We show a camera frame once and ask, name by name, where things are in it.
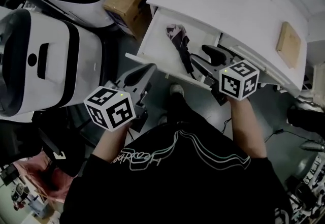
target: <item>pink object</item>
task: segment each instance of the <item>pink object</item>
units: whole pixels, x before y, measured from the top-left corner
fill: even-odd
[[[39,175],[39,171],[44,172],[50,162],[50,158],[42,151],[27,161],[14,162],[14,166],[21,176],[28,178],[39,192],[45,195],[49,200],[64,203],[74,177],[69,176],[59,168],[55,168],[51,175],[51,184],[54,185],[57,190],[52,190]]]

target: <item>wooden board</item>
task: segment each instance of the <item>wooden board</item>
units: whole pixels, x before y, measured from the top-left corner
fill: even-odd
[[[290,69],[297,67],[300,45],[301,40],[296,31],[288,22],[284,22],[276,50]]]

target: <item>white cabinet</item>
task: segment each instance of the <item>white cabinet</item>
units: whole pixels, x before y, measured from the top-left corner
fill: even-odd
[[[256,65],[261,82],[279,84],[298,96],[304,79],[308,22],[289,0],[148,0],[152,13],[158,7],[137,59],[154,62],[166,73],[207,88],[187,76],[175,47],[167,38],[167,23],[180,23],[192,41],[189,51],[204,57],[203,44],[218,43]],[[290,69],[276,51],[283,22],[301,38],[296,68]]]

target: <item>white graphic print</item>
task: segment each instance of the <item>white graphic print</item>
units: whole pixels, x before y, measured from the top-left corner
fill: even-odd
[[[161,160],[166,159],[168,156],[170,156],[173,153],[179,137],[191,139],[202,161],[204,161],[207,165],[209,165],[210,167],[218,171],[226,170],[228,168],[235,167],[235,166],[240,166],[246,169],[250,164],[249,156],[247,158],[241,158],[236,154],[231,154],[226,157],[221,157],[213,154],[206,147],[204,147],[204,145],[200,142],[199,138],[196,135],[186,133],[183,130],[179,130],[174,134],[174,141],[172,145],[165,149],[158,150],[150,154],[147,152],[136,152],[134,149],[130,149],[130,148],[124,148],[121,151],[120,155],[117,158],[115,158],[113,163],[116,162],[123,163],[126,160],[128,160],[129,169],[131,171],[146,170],[152,162],[156,162],[158,166]]]

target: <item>black t-shirt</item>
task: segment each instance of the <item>black t-shirt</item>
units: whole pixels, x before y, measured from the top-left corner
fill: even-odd
[[[267,158],[250,158],[209,124],[178,123],[143,134],[110,164],[92,155],[60,223],[286,223],[291,212]]]

